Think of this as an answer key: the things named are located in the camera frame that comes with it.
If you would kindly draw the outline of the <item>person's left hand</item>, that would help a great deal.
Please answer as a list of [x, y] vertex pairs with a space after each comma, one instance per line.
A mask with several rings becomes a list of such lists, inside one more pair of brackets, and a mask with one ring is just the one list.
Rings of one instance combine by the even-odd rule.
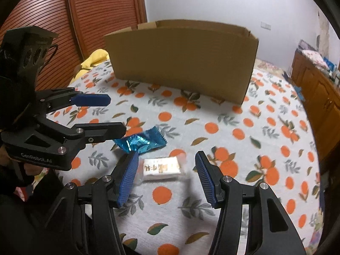
[[[5, 146], [1, 146], [1, 166], [18, 166], [20, 162], [9, 157]], [[23, 167], [27, 176], [37, 176], [43, 171], [43, 167], [23, 163]]]

